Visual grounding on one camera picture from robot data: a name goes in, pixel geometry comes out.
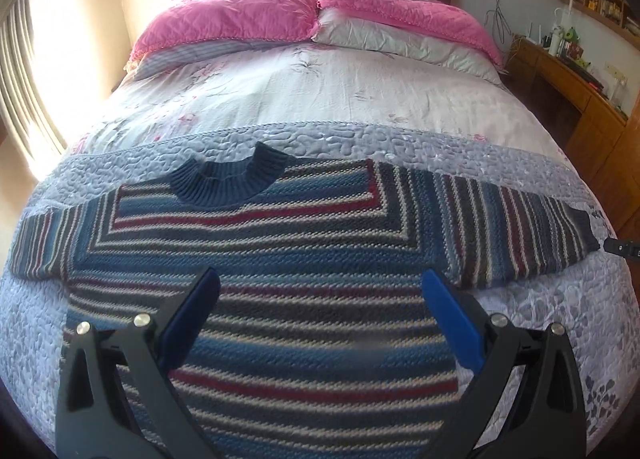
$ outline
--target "sweater sleeve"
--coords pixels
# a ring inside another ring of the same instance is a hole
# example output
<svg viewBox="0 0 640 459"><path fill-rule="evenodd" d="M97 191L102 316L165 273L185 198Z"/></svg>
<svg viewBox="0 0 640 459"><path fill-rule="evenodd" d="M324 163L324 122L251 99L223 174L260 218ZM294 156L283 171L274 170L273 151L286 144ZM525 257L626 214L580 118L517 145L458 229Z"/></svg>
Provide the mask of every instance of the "sweater sleeve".
<svg viewBox="0 0 640 459"><path fill-rule="evenodd" d="M9 261L14 275L28 280L60 276L66 241L63 232L73 210L50 210L22 221Z"/></svg>
<svg viewBox="0 0 640 459"><path fill-rule="evenodd" d="M589 214L555 198L420 172L421 189L437 205L425 216L430 240L462 288L557 273L600 247Z"/></svg>

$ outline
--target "knit sweater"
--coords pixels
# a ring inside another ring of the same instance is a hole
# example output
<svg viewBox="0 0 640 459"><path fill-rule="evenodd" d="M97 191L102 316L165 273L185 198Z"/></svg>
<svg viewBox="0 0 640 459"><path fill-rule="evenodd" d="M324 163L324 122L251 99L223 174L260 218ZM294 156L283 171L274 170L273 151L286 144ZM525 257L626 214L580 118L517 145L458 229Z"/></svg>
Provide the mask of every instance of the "knit sweater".
<svg viewBox="0 0 640 459"><path fill-rule="evenodd" d="M189 160L27 218L10 270L62 279L68 341L82 320L115 328L155 312L212 265L220 299L172 380L223 453L412 457L458 399L421 272L487 287L597 248L587 213L553 198L258 143L241 162Z"/></svg>

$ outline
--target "pink pillowcase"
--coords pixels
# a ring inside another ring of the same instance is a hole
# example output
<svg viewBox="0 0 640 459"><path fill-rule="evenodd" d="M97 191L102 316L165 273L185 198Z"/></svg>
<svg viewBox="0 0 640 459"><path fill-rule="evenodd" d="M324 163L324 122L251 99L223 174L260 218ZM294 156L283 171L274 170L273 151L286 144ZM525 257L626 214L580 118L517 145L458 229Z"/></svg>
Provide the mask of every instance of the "pink pillowcase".
<svg viewBox="0 0 640 459"><path fill-rule="evenodd" d="M146 53L203 40L306 40L318 28L318 0L179 0L136 41L129 63Z"/></svg>
<svg viewBox="0 0 640 459"><path fill-rule="evenodd" d="M477 20L455 6L412 0L319 0L318 6L338 8L351 17L459 42L479 49L502 67L502 55L492 38Z"/></svg>

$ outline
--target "screw head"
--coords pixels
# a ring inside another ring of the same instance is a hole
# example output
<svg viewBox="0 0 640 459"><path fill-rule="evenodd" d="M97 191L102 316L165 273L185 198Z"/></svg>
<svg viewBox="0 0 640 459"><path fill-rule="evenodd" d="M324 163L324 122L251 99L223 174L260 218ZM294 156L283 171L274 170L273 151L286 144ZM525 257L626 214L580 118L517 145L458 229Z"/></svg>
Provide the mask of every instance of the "screw head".
<svg viewBox="0 0 640 459"><path fill-rule="evenodd" d="M491 315L491 324L495 325L495 327L507 327L508 323L509 319L502 313L494 313Z"/></svg>
<svg viewBox="0 0 640 459"><path fill-rule="evenodd" d="M91 324L89 322L81 322L76 327L76 333L87 334L90 329L91 329Z"/></svg>
<svg viewBox="0 0 640 459"><path fill-rule="evenodd" d="M556 336L562 336L565 332L564 325L559 322L553 322L551 324L551 332Z"/></svg>
<svg viewBox="0 0 640 459"><path fill-rule="evenodd" d="M151 316L147 313L137 314L133 319L133 325L136 327L145 327L151 323Z"/></svg>

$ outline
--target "power outlet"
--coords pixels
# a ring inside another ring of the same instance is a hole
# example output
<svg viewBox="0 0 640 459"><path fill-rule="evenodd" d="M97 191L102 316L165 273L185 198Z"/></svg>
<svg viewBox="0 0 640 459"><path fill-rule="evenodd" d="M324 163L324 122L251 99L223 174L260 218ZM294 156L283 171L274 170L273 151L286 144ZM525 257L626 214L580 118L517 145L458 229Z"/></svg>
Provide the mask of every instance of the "power outlet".
<svg viewBox="0 0 640 459"><path fill-rule="evenodd" d="M624 73L618 69L616 66L606 63L604 65L604 70L609 73L616 80L625 80Z"/></svg>

